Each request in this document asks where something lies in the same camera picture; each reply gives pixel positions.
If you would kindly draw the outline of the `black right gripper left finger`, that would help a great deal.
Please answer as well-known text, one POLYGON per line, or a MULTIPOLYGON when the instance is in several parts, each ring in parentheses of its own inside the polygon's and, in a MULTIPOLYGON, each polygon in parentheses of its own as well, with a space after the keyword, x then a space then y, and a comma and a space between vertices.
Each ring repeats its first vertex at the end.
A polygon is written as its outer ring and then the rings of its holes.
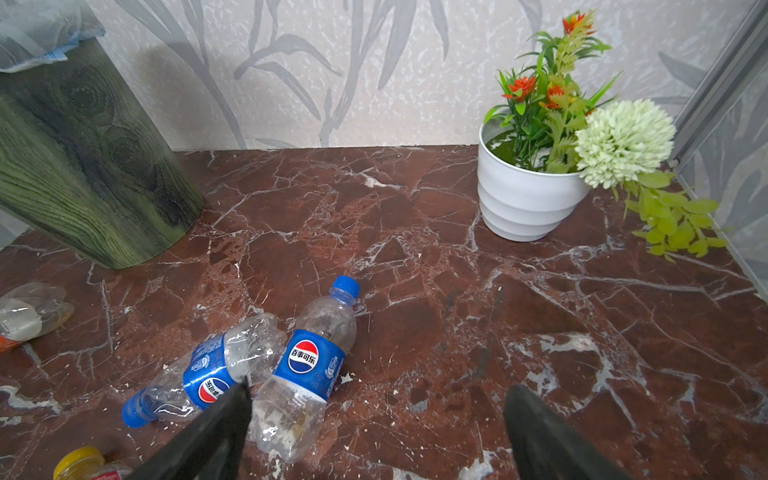
POLYGON ((249 386, 237 384, 129 477, 235 479, 251 418, 249 386))

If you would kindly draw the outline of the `crushed Pepsi bottle blue cap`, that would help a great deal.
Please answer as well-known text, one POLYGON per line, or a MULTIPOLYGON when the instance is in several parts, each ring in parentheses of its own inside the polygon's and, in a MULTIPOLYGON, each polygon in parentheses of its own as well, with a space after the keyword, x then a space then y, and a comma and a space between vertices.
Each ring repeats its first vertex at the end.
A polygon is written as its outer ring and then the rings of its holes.
POLYGON ((130 428, 157 421, 193 420, 230 388, 263 383, 284 351, 286 333, 271 313, 247 317, 174 361, 127 400, 122 419, 130 428))

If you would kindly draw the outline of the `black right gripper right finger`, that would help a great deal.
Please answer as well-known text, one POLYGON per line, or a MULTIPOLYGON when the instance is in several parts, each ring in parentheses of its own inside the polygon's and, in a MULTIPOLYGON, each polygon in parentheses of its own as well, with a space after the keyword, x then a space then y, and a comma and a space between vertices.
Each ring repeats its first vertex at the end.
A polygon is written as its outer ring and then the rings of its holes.
POLYGON ((524 385, 508 389, 503 416, 522 479, 629 477, 524 385))

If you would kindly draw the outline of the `red label bottle yellow cap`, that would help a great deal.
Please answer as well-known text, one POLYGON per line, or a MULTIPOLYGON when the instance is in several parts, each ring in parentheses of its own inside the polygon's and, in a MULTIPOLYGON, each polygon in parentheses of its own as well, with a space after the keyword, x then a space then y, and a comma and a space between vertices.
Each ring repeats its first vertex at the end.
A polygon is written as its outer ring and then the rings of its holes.
POLYGON ((119 462, 107 463, 100 451, 93 446, 76 449, 56 465, 54 480, 122 480, 133 470, 119 462))

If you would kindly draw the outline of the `upright-lying Pepsi bottle blue cap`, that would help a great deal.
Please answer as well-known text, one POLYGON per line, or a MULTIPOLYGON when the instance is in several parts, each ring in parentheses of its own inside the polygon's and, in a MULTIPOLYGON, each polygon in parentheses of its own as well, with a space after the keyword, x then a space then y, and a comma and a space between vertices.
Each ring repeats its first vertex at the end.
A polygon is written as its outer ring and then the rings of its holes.
POLYGON ((358 282, 339 276, 308 303, 270 378, 252 401, 247 440, 293 464, 318 438, 329 397, 357 335, 358 282))

